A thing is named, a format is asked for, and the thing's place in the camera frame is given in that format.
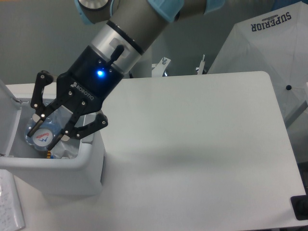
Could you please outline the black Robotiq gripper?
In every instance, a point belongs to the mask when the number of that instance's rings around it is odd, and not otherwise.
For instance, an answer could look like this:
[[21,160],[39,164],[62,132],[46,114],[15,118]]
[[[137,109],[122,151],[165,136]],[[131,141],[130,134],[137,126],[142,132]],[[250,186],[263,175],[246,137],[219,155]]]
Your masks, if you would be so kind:
[[[48,150],[52,150],[60,140],[64,141],[65,136],[80,140],[106,127],[108,119],[102,112],[87,125],[75,127],[75,124],[81,116],[99,111],[103,101],[124,77],[124,74],[112,66],[123,52],[124,46],[118,45],[111,58],[106,61],[91,46],[87,46],[68,71],[59,75],[56,81],[56,99],[47,106],[43,103],[44,88],[54,81],[54,76],[45,70],[38,72],[30,103],[35,109],[32,116],[35,125],[27,136],[32,137],[47,117],[61,105],[73,114],[49,144]],[[82,101],[86,106],[78,106]]]

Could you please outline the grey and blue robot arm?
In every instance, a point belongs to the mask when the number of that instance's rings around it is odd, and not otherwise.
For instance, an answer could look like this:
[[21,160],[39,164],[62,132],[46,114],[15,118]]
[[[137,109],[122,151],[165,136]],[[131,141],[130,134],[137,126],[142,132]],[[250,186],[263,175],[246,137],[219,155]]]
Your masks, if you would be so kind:
[[[108,124],[101,112],[103,101],[149,49],[168,24],[195,14],[221,8],[222,0],[78,0],[76,6],[92,24],[105,22],[102,30],[72,66],[56,79],[47,71],[37,74],[31,107],[35,125],[32,137],[59,107],[72,115],[49,139],[48,150],[59,141],[80,140]],[[56,81],[56,97],[43,104],[44,88]]]

